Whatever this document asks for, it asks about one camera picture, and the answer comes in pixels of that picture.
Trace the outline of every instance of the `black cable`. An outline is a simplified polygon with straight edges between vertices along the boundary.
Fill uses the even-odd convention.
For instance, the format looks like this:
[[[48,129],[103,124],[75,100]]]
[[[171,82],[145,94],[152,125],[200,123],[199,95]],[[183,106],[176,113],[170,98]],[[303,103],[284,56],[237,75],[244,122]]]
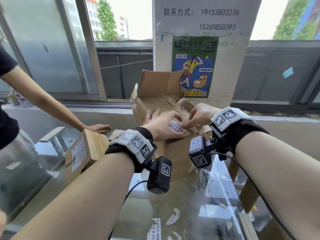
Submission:
[[[261,196],[263,202],[266,204],[266,207],[268,209],[268,211],[271,213],[271,215],[273,215],[273,217],[277,220],[277,222],[279,223],[279,225],[283,228],[283,230],[289,235],[290,238],[292,238],[293,240],[297,240],[292,233],[286,228],[286,226],[281,222],[281,220],[277,217],[277,215],[275,214],[275,212],[272,210],[271,206],[268,204],[268,202],[266,201],[266,199],[263,197],[262,193],[260,192],[260,190],[258,189],[258,187],[256,186],[256,184],[254,183],[254,181],[252,180],[252,178],[249,176],[249,174],[246,172],[246,170],[236,161],[234,160],[232,157],[223,154],[223,153],[219,153],[219,152],[215,152],[215,153],[210,153],[210,154],[217,154],[217,155],[222,155],[222,156],[226,156],[227,158],[230,158],[232,161],[234,161],[235,164],[237,164],[239,166],[239,168],[242,169],[242,171],[246,174],[246,176],[248,177],[248,179],[252,182],[252,184],[254,185],[256,191],[258,192],[258,194]]]
[[[139,184],[146,183],[146,182],[148,182],[148,180],[140,181],[140,182],[138,182],[135,186],[133,186],[132,189],[130,189],[130,191],[127,193],[126,197],[124,198],[123,204],[125,204],[126,199],[128,198],[129,194],[134,190],[134,188],[136,188]],[[110,236],[109,236],[108,240],[111,239],[111,235],[112,235],[112,233],[113,233],[114,228],[115,228],[115,227],[113,227],[113,229],[112,229],[112,231],[111,231],[111,233],[110,233]]]

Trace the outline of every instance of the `black sleeve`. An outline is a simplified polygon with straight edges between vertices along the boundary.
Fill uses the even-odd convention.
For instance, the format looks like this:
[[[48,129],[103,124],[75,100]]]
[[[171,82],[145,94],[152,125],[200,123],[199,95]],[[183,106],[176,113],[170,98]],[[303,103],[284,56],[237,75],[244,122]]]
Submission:
[[[13,59],[0,45],[0,76],[10,72],[13,68],[18,65],[15,59]]]

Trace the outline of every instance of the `sky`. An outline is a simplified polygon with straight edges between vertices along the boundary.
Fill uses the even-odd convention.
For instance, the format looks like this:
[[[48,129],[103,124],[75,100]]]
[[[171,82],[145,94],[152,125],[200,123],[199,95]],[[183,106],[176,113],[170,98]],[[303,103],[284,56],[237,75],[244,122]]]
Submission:
[[[107,0],[112,11],[127,16],[129,37],[152,39],[152,0]],[[262,0],[251,40],[270,40],[279,24],[288,0]]]

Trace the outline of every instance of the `white sign board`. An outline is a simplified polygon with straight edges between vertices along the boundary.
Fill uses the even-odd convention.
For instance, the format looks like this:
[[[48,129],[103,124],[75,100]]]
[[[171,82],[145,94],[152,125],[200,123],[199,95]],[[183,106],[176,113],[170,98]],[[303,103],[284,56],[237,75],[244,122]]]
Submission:
[[[260,3],[153,0],[154,70],[188,69],[181,83],[190,101],[218,108],[229,106]],[[198,38],[188,41],[190,36]],[[206,37],[216,37],[217,42],[212,38],[206,42]],[[208,42],[211,49],[206,55]]]

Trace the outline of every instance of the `green poster border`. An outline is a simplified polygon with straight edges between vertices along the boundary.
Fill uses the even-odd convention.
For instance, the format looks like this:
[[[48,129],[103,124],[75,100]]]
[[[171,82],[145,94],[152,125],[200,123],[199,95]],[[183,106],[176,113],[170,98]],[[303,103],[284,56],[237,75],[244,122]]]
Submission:
[[[218,51],[218,44],[219,44],[219,37],[218,36],[174,36],[172,39],[172,67],[171,67],[171,71],[174,71],[174,59],[175,59],[175,55],[176,54],[187,54],[188,56],[193,56],[195,54],[195,52],[183,52],[183,51],[179,51],[179,52],[174,52],[174,44],[175,44],[175,40],[201,40],[203,42],[207,42],[207,41],[214,41],[216,42],[215,48],[214,48],[214,52],[209,52],[209,53],[213,53],[213,64],[212,64],[212,73],[210,76],[210,82],[209,82],[209,87],[208,87],[208,91],[207,91],[207,96],[185,96],[186,98],[200,98],[200,99],[207,99],[209,96],[209,92],[210,92],[210,88],[211,88],[211,83],[212,83],[212,79],[214,76],[214,66],[216,64],[216,59],[217,59],[217,51]],[[208,54],[208,52],[197,52],[198,56],[206,56]]]

